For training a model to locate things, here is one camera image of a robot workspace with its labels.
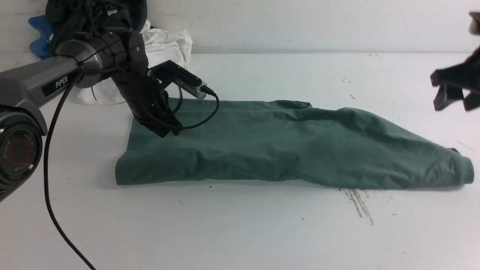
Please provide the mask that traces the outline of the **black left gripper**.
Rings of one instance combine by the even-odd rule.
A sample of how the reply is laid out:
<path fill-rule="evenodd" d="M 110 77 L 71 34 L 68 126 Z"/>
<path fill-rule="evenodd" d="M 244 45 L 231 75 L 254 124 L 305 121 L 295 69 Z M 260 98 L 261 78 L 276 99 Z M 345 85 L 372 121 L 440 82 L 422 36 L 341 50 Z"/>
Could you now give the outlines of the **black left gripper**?
<path fill-rule="evenodd" d="M 132 112 L 134 119 L 160 137 L 169 133 L 177 136 L 182 124 L 168 106 L 168 96 L 161 84 L 149 74 L 143 37 L 127 28 L 112 28 L 125 49 L 124 59 L 111 76 Z"/>

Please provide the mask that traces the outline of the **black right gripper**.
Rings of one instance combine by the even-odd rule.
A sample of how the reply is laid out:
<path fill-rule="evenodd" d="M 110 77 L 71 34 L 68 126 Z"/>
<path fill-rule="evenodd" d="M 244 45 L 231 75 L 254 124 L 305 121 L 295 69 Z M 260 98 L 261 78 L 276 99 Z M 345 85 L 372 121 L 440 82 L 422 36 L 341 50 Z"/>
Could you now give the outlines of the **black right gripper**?
<path fill-rule="evenodd" d="M 472 21 L 469 26 L 469 33 L 473 36 L 480 36 L 480 12 L 471 11 L 469 16 Z M 436 97 L 433 100 L 435 111 L 444 110 L 450 104 L 464 99 L 464 89 L 478 89 L 480 82 L 480 46 L 465 60 L 443 69 L 436 69 L 430 75 L 432 87 L 439 87 Z"/>

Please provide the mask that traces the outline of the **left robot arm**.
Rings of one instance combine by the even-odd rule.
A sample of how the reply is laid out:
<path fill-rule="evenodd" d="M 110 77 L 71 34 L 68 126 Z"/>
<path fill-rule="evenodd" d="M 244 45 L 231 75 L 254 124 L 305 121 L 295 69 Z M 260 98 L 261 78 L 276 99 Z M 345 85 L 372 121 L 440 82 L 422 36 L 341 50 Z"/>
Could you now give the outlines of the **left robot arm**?
<path fill-rule="evenodd" d="M 182 124 L 164 92 L 170 83 L 197 94 L 202 80 L 171 60 L 149 67 L 143 37 L 130 28 L 78 32 L 46 60 L 1 73 L 1 199 L 21 186 L 41 160 L 43 137 L 51 139 L 41 106 L 74 86 L 111 78 L 141 125 L 164 137 Z"/>

